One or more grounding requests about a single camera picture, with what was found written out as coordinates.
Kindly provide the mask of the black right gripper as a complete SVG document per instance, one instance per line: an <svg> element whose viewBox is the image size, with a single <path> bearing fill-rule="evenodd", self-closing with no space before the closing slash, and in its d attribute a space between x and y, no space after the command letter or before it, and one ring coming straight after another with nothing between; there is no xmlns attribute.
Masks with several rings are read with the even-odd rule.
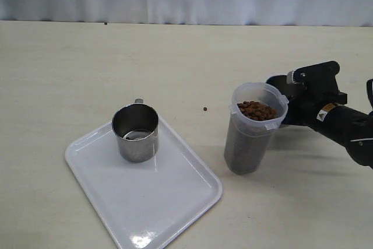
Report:
<svg viewBox="0 0 373 249"><path fill-rule="evenodd" d="M347 104L347 94L339 91L336 82L339 72L340 65L336 61L290 71L286 76L288 85L284 88L289 100L284 126L307 126L304 122L307 120L323 121L334 108ZM315 100L309 94L324 99Z"/></svg>

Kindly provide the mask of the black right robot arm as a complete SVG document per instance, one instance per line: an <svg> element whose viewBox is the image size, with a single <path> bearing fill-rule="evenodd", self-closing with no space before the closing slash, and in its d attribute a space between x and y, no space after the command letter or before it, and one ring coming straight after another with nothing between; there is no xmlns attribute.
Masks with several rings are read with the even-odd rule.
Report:
<svg viewBox="0 0 373 249"><path fill-rule="evenodd" d="M287 74L286 85L300 92L291 95L290 124L311 128L343 146L359 165L372 167L372 113L347 107L347 94L339 90L340 65L328 61Z"/></svg>

